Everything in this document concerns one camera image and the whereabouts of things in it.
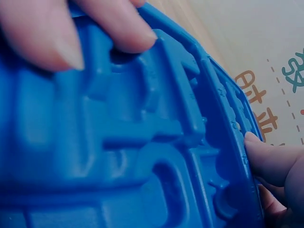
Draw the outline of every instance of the beige surface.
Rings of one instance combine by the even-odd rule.
[[[194,12],[189,0],[148,0],[148,2],[186,29],[223,68],[227,69],[206,26]]]

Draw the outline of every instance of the plastic mold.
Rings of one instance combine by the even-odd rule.
[[[146,4],[140,55],[73,9],[86,69],[36,69],[0,40],[1,228],[261,228],[248,101]]]

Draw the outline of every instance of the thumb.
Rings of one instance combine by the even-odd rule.
[[[288,205],[304,215],[304,147],[270,146],[246,133],[245,146],[252,172],[276,187],[285,188]]]
[[[0,25],[12,48],[46,70],[83,69],[66,0],[0,0]]]

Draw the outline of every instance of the molded compartment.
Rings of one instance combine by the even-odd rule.
[[[263,227],[243,144],[260,133],[226,72],[149,4],[159,38],[140,55],[72,12],[84,71],[36,69],[0,40],[0,227]]]

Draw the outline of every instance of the fingernail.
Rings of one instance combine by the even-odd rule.
[[[51,12],[51,26],[55,50],[72,68],[85,68],[78,34],[65,8],[57,8]]]
[[[260,139],[252,132],[246,132],[245,141],[252,142],[252,143],[261,142]]]
[[[83,70],[85,68],[84,60],[81,52],[77,47],[66,43],[63,39],[58,38],[55,46],[61,57],[76,70]]]
[[[158,37],[157,35],[155,34],[155,32],[153,30],[150,30],[148,33],[147,33],[147,36],[154,39],[154,40],[157,40]]]

